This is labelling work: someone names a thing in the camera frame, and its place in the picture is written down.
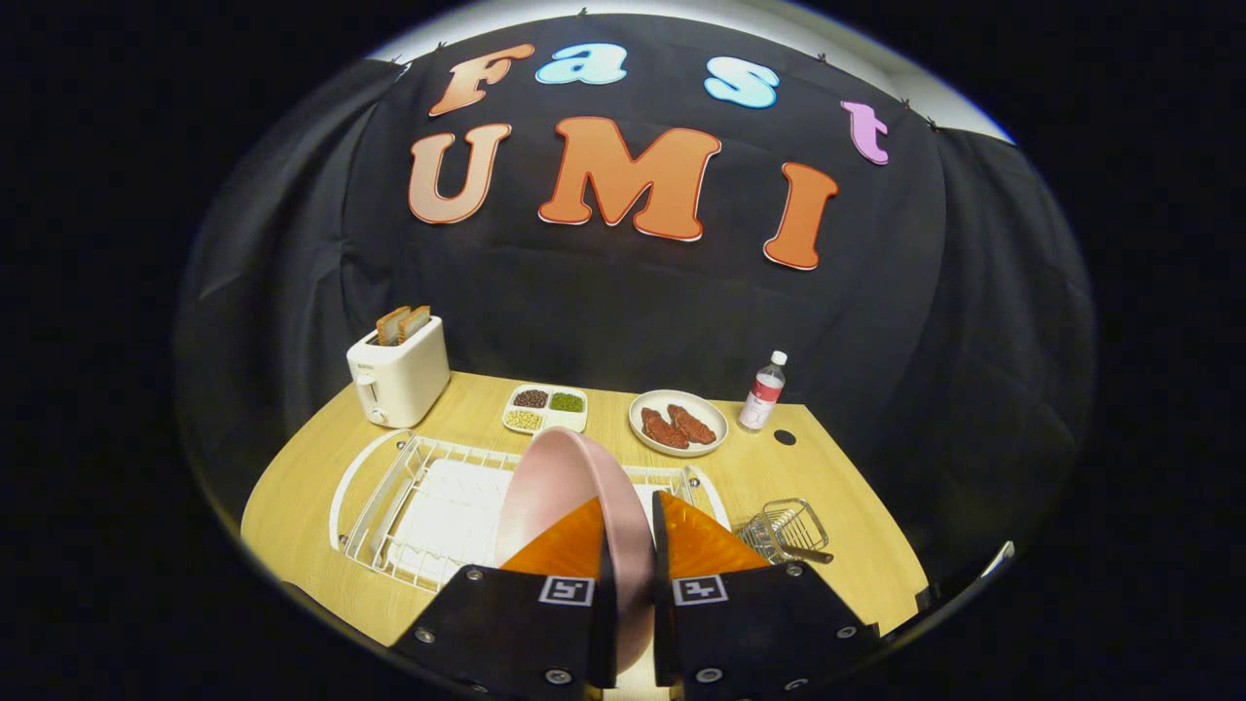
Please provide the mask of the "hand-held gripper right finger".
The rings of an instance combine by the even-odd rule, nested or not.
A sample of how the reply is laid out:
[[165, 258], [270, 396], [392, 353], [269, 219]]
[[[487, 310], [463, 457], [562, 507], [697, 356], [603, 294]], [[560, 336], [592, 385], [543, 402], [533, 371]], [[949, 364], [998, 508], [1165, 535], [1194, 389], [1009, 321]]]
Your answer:
[[827, 700], [882, 647], [805, 562], [765, 562], [711, 515], [650, 498], [654, 665], [674, 700]]

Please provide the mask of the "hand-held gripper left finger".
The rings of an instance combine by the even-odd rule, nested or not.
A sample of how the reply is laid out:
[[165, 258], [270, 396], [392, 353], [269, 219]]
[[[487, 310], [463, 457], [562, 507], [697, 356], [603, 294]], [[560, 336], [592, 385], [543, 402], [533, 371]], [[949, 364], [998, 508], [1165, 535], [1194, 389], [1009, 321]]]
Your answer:
[[459, 569], [390, 651], [467, 697], [598, 697], [617, 680], [617, 624], [589, 498], [503, 567]]

